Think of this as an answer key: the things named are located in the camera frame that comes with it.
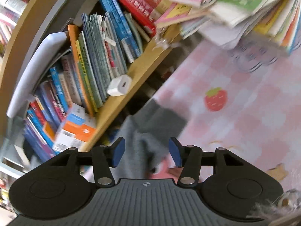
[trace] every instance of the orange book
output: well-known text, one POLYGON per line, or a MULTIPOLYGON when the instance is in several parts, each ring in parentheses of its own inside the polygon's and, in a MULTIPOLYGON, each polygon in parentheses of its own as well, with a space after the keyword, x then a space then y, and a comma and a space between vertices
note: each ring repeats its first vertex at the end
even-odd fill
POLYGON ((282 47, 287 47, 291 41, 291 37, 294 36, 294 29, 296 28, 296 23, 298 23, 298 18, 299 18, 299 13, 297 11, 283 39, 283 42, 281 44, 282 47))
POLYGON ((75 42, 78 40, 78 37, 79 37, 79 29, 76 25, 68 25, 68 31, 69 31, 71 48, 72 48, 72 53, 73 53, 73 58, 74 58, 75 71, 76 71, 77 78, 78 78, 78 81, 79 81, 79 84, 80 84, 80 89, 81 89, 81 92, 82 92, 82 96, 84 98, 84 102, 85 102, 84 104, 87 107, 90 116, 93 117, 94 116, 94 111, 92 109, 92 105, 91 105, 91 103, 88 99, 88 96, 85 92, 85 87, 84 87, 84 84, 83 84, 83 79, 81 77, 79 64, 78 64, 79 57, 78 57, 78 54, 77 54, 77 48, 76 48, 76 43, 75 42))

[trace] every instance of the logo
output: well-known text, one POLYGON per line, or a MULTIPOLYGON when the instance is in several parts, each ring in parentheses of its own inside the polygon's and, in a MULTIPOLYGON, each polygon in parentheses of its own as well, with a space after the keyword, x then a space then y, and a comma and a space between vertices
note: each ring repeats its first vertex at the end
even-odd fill
POLYGON ((143 186, 147 187, 147 186, 150 186, 150 184, 151 184, 150 182, 144 182, 143 186))

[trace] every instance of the strawberry print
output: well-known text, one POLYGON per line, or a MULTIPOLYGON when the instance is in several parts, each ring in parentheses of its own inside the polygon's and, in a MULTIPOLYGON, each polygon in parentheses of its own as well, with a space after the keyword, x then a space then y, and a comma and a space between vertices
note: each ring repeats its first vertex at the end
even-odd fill
POLYGON ((205 103, 211 111, 221 110, 227 102, 227 92, 220 87, 206 92, 205 103))

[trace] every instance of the white charger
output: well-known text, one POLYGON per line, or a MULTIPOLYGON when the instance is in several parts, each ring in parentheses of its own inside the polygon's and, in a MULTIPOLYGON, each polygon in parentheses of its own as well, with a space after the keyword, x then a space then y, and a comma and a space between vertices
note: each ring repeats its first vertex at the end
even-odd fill
POLYGON ((113 97, 125 95, 130 88, 132 79, 128 75, 122 75, 111 80, 107 93, 113 97))

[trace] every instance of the checkered tablecloth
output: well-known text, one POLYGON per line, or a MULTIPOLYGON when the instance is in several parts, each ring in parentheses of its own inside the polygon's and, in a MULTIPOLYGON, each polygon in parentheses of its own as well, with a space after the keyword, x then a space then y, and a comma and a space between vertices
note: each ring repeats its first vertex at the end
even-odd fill
MULTIPOLYGON (((301 185, 291 176, 301 173, 298 46, 290 57, 279 58, 244 45, 229 53, 203 40, 154 98, 188 120, 179 137, 183 145, 209 152, 225 147, 263 171, 281 164, 288 173, 281 181, 284 189, 301 185), (241 73, 239 67, 255 71, 241 73)), ((202 179, 211 174, 211 167, 202 168, 202 179)))

